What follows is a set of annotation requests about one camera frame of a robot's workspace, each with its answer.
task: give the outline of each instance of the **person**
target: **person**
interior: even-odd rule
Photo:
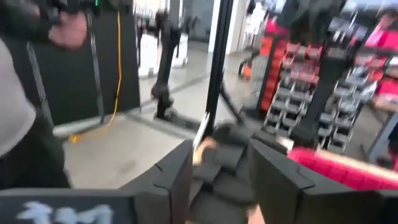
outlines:
[[[0,0],[0,32],[70,50],[83,45],[87,33],[83,13],[61,12],[53,26],[40,16],[40,9],[28,0]],[[64,163],[62,143],[27,99],[10,51],[0,39],[0,189],[69,188]]]

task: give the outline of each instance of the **pink padding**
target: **pink padding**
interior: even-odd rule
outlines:
[[[398,180],[374,175],[366,170],[347,166],[330,158],[318,156],[306,148],[295,148],[287,155],[295,162],[356,190],[397,189]]]
[[[398,32],[394,30],[376,30],[369,36],[365,47],[398,50]]]
[[[398,82],[393,79],[381,80],[378,84],[376,94],[398,96]]]

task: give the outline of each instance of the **yellow cable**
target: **yellow cable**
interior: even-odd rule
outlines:
[[[116,113],[118,112],[118,104],[119,104],[119,94],[120,94],[120,86],[122,83],[122,60],[121,60],[121,26],[120,26],[120,13],[118,13],[118,73],[119,73],[119,81],[118,81],[118,89],[116,90],[116,99],[114,101],[114,109],[111,119],[109,120],[106,126],[102,126],[95,130],[89,131],[84,134],[71,134],[68,138],[70,142],[76,143],[83,138],[87,138],[93,136],[100,131],[107,131],[109,127],[113,124],[114,119],[116,117]]]

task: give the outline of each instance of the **black metal frame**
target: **black metal frame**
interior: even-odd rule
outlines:
[[[206,113],[208,113],[209,117],[206,128],[204,130],[203,138],[211,136],[213,134],[219,96],[221,96],[222,99],[225,101],[227,107],[236,117],[237,122],[243,123],[243,119],[242,117],[240,117],[237,109],[233,106],[224,88],[223,83],[225,51],[228,41],[232,6],[233,0],[221,0],[220,2],[220,11],[218,14],[218,23],[215,37],[215,47],[210,73],[208,98],[206,102]],[[170,99],[170,92],[168,90],[167,83],[169,81],[169,73],[174,48],[175,46],[164,46],[164,52],[162,52],[158,81],[157,84],[155,84],[158,85],[158,90],[155,90],[155,87],[152,89],[152,95],[154,96],[154,98],[158,99],[157,113],[155,117],[163,121],[173,123],[174,125],[181,128],[190,129],[191,131],[197,132],[200,127],[200,121],[184,117],[173,111],[170,111],[173,102]]]
[[[333,55],[333,51],[338,50],[338,55]],[[308,106],[307,114],[303,116],[298,124],[293,128],[289,138],[295,145],[311,147],[316,149],[318,146],[318,121],[323,113],[327,101],[336,82],[343,76],[348,68],[350,53],[335,47],[323,46],[320,56],[319,81],[313,92],[312,100]]]
[[[365,149],[365,146],[363,144],[361,145],[360,150],[366,162],[377,165],[377,159],[382,155],[383,151],[386,151],[388,148],[389,136],[397,123],[398,113],[389,113],[380,131],[377,132],[377,136],[372,142],[371,147]]]

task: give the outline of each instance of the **black pole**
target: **black pole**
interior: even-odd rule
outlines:
[[[236,109],[236,107],[232,104],[231,97],[227,94],[225,90],[225,84],[224,82],[221,84],[221,98],[224,100],[224,103],[228,107],[228,109],[231,111],[231,113],[234,115],[236,118],[236,121],[238,124],[244,124],[244,120],[242,116],[239,114],[239,111]]]
[[[231,20],[233,0],[221,0],[220,11],[218,13],[217,31],[213,60],[211,63],[209,90],[207,94],[206,112],[209,113],[209,121],[203,137],[213,134],[218,96],[221,92],[223,82],[223,69],[226,43],[228,41],[229,23]]]
[[[329,55],[329,51],[339,51],[339,56]],[[325,110],[326,103],[333,93],[336,82],[348,68],[347,53],[340,49],[331,49],[321,55],[319,81],[313,92],[307,114],[293,128],[290,139],[295,144],[316,149],[318,146],[318,121]]]

